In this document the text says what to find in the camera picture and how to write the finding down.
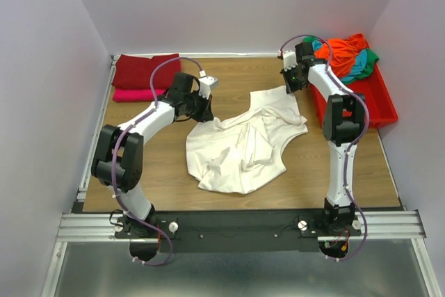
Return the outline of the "white t-shirt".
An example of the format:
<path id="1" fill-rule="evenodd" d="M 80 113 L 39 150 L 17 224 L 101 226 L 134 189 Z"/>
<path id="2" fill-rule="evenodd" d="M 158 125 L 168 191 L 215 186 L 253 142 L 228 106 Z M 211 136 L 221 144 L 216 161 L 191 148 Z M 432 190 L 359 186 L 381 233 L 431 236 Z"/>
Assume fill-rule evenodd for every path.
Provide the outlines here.
<path id="1" fill-rule="evenodd" d="M 186 138 L 188 173 L 200 189 L 249 194 L 286 171 L 282 154 L 308 132 L 284 86 L 250 93 L 250 108 L 230 119 L 198 123 Z"/>

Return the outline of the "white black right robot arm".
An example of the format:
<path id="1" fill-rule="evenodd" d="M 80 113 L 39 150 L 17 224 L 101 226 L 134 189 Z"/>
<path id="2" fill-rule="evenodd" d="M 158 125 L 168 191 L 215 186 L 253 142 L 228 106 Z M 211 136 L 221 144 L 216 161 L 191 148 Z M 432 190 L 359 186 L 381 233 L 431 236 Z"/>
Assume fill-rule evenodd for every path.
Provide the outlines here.
<path id="1" fill-rule="evenodd" d="M 355 219 L 353 166 L 357 144 L 369 127 L 369 110 L 363 95 L 347 88 L 327 60 L 315 57 L 310 42 L 301 42 L 293 51 L 280 50 L 279 59 L 288 93 L 312 85 L 326 101 L 322 130 L 330 149 L 330 183 L 317 223 L 334 236 Z"/>

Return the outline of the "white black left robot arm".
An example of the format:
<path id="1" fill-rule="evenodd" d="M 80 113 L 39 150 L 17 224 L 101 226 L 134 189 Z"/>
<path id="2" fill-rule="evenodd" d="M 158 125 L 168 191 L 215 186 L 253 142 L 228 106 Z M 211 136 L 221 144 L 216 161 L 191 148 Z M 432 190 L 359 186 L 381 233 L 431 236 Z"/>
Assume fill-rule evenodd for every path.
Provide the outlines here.
<path id="1" fill-rule="evenodd" d="M 91 165 L 91 175 L 109 187 L 113 197 L 128 217 L 130 229 L 140 238 L 153 231 L 163 234 L 155 225 L 154 205 L 146 198 L 140 178 L 143 173 L 144 146 L 164 127 L 184 116 L 196 122 L 213 120 L 211 91 L 218 79 L 176 73 L 172 86 L 142 113 L 118 126 L 102 127 Z"/>

